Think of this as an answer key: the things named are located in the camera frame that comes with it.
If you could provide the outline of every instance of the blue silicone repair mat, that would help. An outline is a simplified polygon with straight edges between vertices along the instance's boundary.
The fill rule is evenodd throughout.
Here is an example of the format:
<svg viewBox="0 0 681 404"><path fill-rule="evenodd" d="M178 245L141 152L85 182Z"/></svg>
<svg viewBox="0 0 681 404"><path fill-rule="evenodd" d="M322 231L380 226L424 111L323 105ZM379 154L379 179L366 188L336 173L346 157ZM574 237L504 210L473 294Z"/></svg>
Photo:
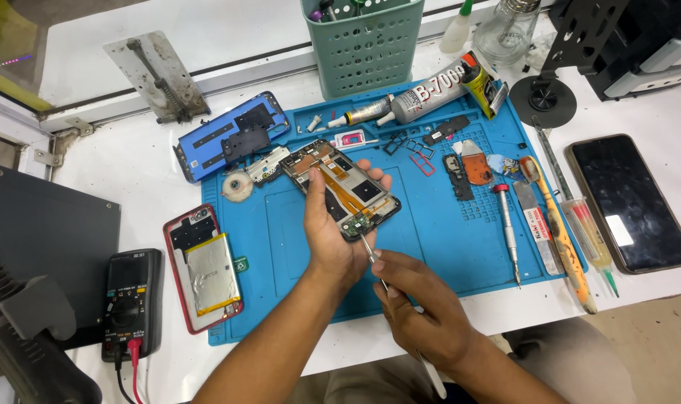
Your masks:
<svg viewBox="0 0 681 404"><path fill-rule="evenodd" d="M498 196L491 190L497 183L510 184L511 180L494 174L494 180L488 185L472 186L474 200L459 201L441 161L444 154L453 153L451 145L454 142L466 139L472 139L486 154L502 154L514 159L528 154L536 157L509 99L492 121L482 115L474 99L465 95L406 125L390 122L378 128L373 122L364 122L350 129L342 126L311 134L305 131L314 115L323 114L324 123L319 126L324 126L333 112L339 117L384 94L400 94L410 86L388 87L286 111L291 131L274 139L272 147L283 145L294 151L319 137L331 140L337 133L363 129L366 140L379 139L380 142L344 153L353 160L367 158L373 167L390 174L393 177L391 192L402 204L402 209L379 227L378 248L403 252L425 261L458 296L516 288L503 236ZM390 136L402 129L408 131L411 139L422 143L420 138L435 125L460 114L466 115L471 124L456 133L452 140L433 146L435 154L430 162L435 173L430 177L426 177L411 160L410 150L400 148L392 156L382 150ZM297 126L301 127L302 133L298 133ZM521 148L521 143L525 143L526 148ZM286 175L263 188L255 188L241 203L229 202L220 195L224 179L225 174L218 173L203 180L203 202L213 205L221 230L228 234L233 256L246 256L248 269L238 273L244 310L209 330L210 345L237 342L247 335L288 294L310 257L302 226L305 196ZM542 194L537 186L532 187L544 209ZM509 210L523 284L558 278L545 272L514 190L510 188ZM574 238L572 242L579 250ZM584 258L581 260L583 268L587 269ZM381 313L372 289L376 280L370 270L367 271L343 300L333 321Z"/></svg>

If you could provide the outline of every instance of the black smartphone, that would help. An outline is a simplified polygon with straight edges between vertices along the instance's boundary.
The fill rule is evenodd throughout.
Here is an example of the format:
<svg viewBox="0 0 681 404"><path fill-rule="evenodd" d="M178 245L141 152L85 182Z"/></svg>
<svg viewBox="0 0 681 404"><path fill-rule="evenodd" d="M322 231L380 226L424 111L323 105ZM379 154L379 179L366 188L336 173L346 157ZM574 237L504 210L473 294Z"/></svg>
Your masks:
<svg viewBox="0 0 681 404"><path fill-rule="evenodd" d="M630 136L576 142L565 156L620 271L681 267L680 225Z"/></svg>
<svg viewBox="0 0 681 404"><path fill-rule="evenodd" d="M400 210L400 201L327 140L294 151L281 168L303 192L308 170L318 167L326 180L326 209L346 241L355 242Z"/></svg>

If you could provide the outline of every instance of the glass bottle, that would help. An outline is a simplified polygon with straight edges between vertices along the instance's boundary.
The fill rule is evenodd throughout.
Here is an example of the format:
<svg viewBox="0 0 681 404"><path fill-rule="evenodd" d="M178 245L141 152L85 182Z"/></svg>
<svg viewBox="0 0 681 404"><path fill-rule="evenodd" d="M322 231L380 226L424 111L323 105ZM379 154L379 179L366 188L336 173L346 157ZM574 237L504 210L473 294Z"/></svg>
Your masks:
<svg viewBox="0 0 681 404"><path fill-rule="evenodd" d="M501 0L473 35L473 48L496 66L512 65L530 46L539 11L540 0Z"/></svg>

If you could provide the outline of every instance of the digital multimeter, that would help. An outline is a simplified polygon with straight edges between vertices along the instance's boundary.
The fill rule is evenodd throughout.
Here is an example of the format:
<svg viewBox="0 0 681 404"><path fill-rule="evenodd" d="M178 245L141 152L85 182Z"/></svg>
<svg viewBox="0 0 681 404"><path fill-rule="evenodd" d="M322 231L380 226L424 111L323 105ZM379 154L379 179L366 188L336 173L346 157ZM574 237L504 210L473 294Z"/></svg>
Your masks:
<svg viewBox="0 0 681 404"><path fill-rule="evenodd" d="M153 248L112 256L103 316L104 362L114 362L118 350L123 361L131 360L126 343L133 338L142 339L139 358L153 353L161 343L162 263L162 253Z"/></svg>

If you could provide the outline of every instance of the toothbrush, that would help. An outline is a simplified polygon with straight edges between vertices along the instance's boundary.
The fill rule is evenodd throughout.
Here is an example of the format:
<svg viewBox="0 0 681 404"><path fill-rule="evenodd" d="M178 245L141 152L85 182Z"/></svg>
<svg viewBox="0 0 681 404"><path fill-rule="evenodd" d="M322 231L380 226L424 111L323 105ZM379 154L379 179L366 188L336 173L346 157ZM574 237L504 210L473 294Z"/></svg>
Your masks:
<svg viewBox="0 0 681 404"><path fill-rule="evenodd" d="M533 157L526 156L520 159L520 170L522 170L525 178L530 182L536 183L543 193L543 198L547 204L547 223L550 226L550 232L555 240L555 245L558 246L562 266L565 268L565 273L568 274L570 283L572 283L572 287L575 289L575 295L578 296L580 305L587 314L596 314L598 308L595 306L595 299L593 299L590 288L587 286L587 280L585 279L583 267L580 265L578 253L572 246L568 230L562 223L558 206L555 205L550 188L547 187L543 177L543 172L540 171L540 164Z"/></svg>

